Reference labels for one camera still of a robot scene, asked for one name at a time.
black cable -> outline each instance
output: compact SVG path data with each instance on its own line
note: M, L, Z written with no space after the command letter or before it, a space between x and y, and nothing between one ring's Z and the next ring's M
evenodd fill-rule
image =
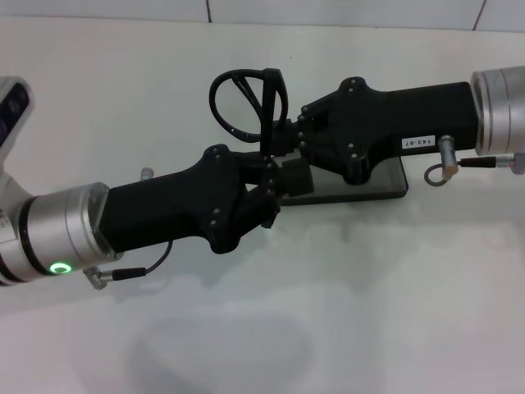
M241 129L232 126L230 123L224 120L217 110L217 89L226 80L233 80L235 86L239 88L240 92L247 98L253 110L257 113L259 121L263 122L263 108L261 107L261 103L257 100L257 96L255 96L255 93L253 92L246 78L254 78L264 81L265 75L265 71L248 69L232 70L219 75L210 86L209 103L210 109L212 110L212 115L224 130L233 135L237 140L241 140L249 144L260 142L261 135L242 131ZM279 116L279 121L277 122L275 128L277 130L281 130L284 127L286 123L286 117L288 116L288 94L286 93L284 84L277 86L277 94L279 94L279 97L281 98L281 115Z
M438 181L438 182L434 182L432 179L430 179L429 177L430 173L436 170L437 168L443 168L443 164L434 164L433 166L430 166L425 171L425 175L424 175L425 182L429 184L430 186L439 187L439 186L443 186L447 182L447 180L445 179L441 179L441 181Z
M496 168L496 157L495 156L488 156L484 158L463 158L459 160L458 165L461 167L470 167L470 168ZM433 166L430 166L425 171L425 182L434 187L443 186L447 180L442 179L441 181L433 181L430 179L430 173L437 168L443 168L443 164L434 164Z
M173 241L169 241L167 243L167 247L166 247L166 250L164 251L164 254L161 256L161 258L159 260L157 260L157 262L152 265L150 268L146 269L146 275L148 275L149 273L153 272L155 269L158 268L159 265L161 265L162 263L164 263L164 260L167 259L167 256L170 254L171 252L171 247L173 246Z
M142 267L142 268L114 269L113 271L111 271L113 281L115 282L124 281L126 279L132 279L134 277L145 277L146 275L148 275L149 273L157 269L159 265L164 263L164 260L167 259L167 256L171 252L172 246L173 246L173 241L169 241L167 243L167 247L166 247L166 250L164 251L164 254L161 256L159 260L157 260L157 262L154 265L152 265L149 268Z

silver cylindrical joint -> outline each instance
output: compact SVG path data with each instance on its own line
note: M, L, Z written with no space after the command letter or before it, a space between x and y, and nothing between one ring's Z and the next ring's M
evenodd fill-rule
M525 66L472 74L478 154L525 151Z
M52 273L86 269L118 260L98 231L108 188L102 183L41 195L27 219L30 247Z
M450 135L443 135L438 141L443 163L443 179L450 181L452 176L458 173L458 161L456 160L456 150L454 139Z

screw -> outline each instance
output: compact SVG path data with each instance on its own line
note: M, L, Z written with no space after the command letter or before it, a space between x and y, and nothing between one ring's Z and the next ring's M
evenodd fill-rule
M107 282L102 278L102 273L98 267L86 268L84 270L84 275L88 278L91 286L96 290L102 290L107 285Z
M153 178L153 170L149 167L145 167L140 172L140 180L147 181L148 179Z

white wall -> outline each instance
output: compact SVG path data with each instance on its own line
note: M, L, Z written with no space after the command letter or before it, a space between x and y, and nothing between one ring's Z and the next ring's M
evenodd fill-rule
M525 1L488 0L477 29L525 31Z
M208 21L206 0L0 0L0 15Z
M471 30L483 0L211 0L213 21Z
M525 0L208 0L213 22L525 31ZM207 0L0 0L0 16L207 21Z

gray flat plate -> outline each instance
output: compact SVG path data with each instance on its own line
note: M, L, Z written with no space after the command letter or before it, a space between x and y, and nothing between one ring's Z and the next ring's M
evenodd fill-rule
M278 163L299 157L299 153L276 158ZM370 181L364 185L347 184L340 175L311 167L315 191L290 198L285 196L283 205L329 204L374 199L398 199L404 197L409 184L400 158L390 158L379 163L372 171Z

